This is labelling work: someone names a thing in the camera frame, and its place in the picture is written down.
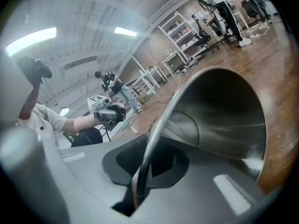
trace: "fluorescent light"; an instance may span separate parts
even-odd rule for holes
[[[15,42],[8,45],[5,48],[5,51],[8,56],[12,56],[13,54],[28,46],[54,37],[56,37],[56,28],[45,29],[42,31],[31,33],[20,38],[19,40],[16,40]]]
[[[63,109],[60,111],[59,115],[64,116],[64,115],[66,115],[69,111],[70,111],[69,108],[63,108]]]
[[[119,27],[115,28],[114,33],[130,35],[130,36],[134,36],[134,37],[137,35],[137,32],[134,32],[134,31],[131,31],[131,30],[128,30],[125,28],[119,28]]]

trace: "black chair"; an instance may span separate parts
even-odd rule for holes
[[[71,147],[79,147],[91,144],[100,144],[103,142],[103,137],[97,128],[89,128],[82,130],[74,139]]]
[[[199,19],[195,17],[195,15],[192,15],[191,17],[195,20],[199,30],[198,34],[195,34],[193,36],[197,39],[194,46],[205,47],[207,52],[210,51],[213,54],[214,52],[209,48],[207,44],[207,42],[211,40],[211,36],[206,33],[205,30],[201,27],[201,25],[199,24]]]

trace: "person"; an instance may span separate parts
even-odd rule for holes
[[[51,78],[52,73],[50,69],[40,60],[34,60],[29,57],[21,58],[16,64],[33,86],[30,95],[21,109],[17,125],[27,126],[35,130],[37,134],[41,136],[42,140],[47,139],[59,148],[54,131],[78,134],[81,131],[86,131],[99,124],[92,115],[68,119],[60,116],[45,105],[38,104],[37,99],[42,77]],[[101,140],[102,136],[100,132],[98,135],[96,140]],[[91,139],[91,137],[88,137],[88,139],[84,140],[82,145],[94,144],[88,141]]]
[[[263,7],[260,7],[256,4],[256,2],[254,2],[254,0],[246,0],[252,7],[253,9],[256,11],[256,13],[260,16],[261,21],[264,23],[264,25],[268,23],[272,23],[271,19],[270,19],[270,15],[267,13],[266,9],[264,9]]]
[[[228,26],[232,30],[233,35],[238,40],[241,47],[250,45],[252,43],[251,39],[242,37],[240,28],[237,24],[237,19],[229,6],[226,3],[226,0],[198,0],[203,3],[210,11],[214,13],[217,9],[223,19],[227,22]]]
[[[130,106],[134,112],[133,115],[142,111],[141,104],[136,100],[130,89],[115,74],[109,71],[106,75],[102,75],[101,71],[97,71],[94,73],[94,76],[97,79],[101,79],[102,88],[109,98],[111,97],[108,90],[110,88],[117,98]]]

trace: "white ceiling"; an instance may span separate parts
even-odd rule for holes
[[[32,45],[11,58],[29,56],[43,60],[53,77],[41,87],[39,102],[56,112],[69,107],[67,116],[73,118],[88,111],[88,97],[102,92],[94,72],[120,72],[159,22],[186,1],[24,0],[8,21],[1,47],[30,33],[56,27],[56,38]],[[138,35],[133,38],[115,34],[117,26]],[[64,68],[89,57],[95,59]]]

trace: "metal funnel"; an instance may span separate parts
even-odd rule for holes
[[[258,179],[266,150],[266,124],[256,93],[241,75],[221,67],[202,70],[186,82],[167,109],[171,114],[162,136],[225,156]]]

